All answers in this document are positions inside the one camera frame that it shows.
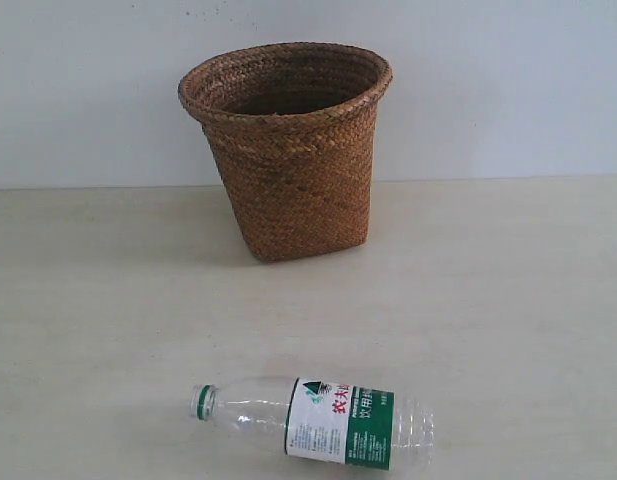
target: white table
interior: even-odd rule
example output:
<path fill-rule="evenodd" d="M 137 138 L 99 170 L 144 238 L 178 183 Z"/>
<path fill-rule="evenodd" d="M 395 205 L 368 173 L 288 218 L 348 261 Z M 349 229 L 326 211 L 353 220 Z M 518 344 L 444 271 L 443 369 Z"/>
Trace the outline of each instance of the white table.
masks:
<path fill-rule="evenodd" d="M 617 177 L 377 184 L 365 246 L 275 265 L 220 188 L 0 192 L 0 480 L 374 475 L 188 417 L 262 374 L 414 389 L 421 478 L 617 479 Z"/>

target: woven basket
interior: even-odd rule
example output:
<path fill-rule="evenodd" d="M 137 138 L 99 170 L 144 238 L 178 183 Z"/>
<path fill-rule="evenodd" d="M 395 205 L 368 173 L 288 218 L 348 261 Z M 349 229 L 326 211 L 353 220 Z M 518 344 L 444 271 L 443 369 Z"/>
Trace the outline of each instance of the woven basket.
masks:
<path fill-rule="evenodd" d="M 255 257 L 366 241 L 377 103 L 391 80 L 375 53 L 322 43 L 219 55 L 181 80 Z"/>

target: clear plastic bottle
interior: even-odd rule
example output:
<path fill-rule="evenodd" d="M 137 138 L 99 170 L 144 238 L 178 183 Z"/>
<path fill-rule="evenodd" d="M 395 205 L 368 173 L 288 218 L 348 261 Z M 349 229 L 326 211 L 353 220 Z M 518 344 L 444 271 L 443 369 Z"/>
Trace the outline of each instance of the clear plastic bottle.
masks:
<path fill-rule="evenodd" d="M 305 378 L 193 389 L 191 414 L 269 452 L 404 471 L 430 462 L 432 414 L 415 399 Z"/>

